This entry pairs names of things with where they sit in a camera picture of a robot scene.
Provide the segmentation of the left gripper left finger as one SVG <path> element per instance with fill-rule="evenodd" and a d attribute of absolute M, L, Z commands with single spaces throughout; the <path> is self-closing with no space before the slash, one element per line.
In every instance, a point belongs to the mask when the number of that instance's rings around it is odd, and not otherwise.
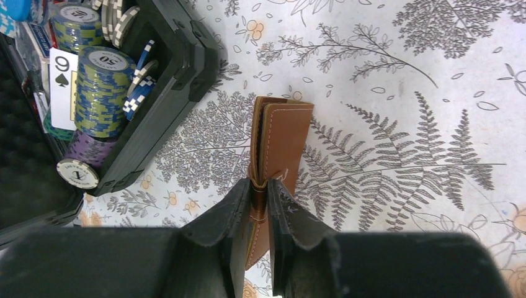
<path fill-rule="evenodd" d="M 181 232 L 181 297 L 242 297 L 250 181 L 240 179 Z"/>

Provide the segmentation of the brown leather card holder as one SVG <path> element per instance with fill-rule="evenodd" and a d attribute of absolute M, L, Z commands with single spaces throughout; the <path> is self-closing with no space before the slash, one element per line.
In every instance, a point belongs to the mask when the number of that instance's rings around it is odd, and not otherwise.
<path fill-rule="evenodd" d="M 269 250 L 267 182 L 277 179 L 295 192 L 301 156 L 314 104 L 282 97 L 258 96 L 254 103 L 247 176 L 251 180 L 250 239 L 245 268 Z"/>

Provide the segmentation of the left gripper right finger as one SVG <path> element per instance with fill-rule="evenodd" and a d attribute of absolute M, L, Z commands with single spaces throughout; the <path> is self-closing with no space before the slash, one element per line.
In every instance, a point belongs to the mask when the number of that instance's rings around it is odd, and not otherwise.
<path fill-rule="evenodd" d="M 267 184 L 273 295 L 335 297 L 330 252 L 324 237 L 334 230 L 299 205 L 284 184 Z"/>

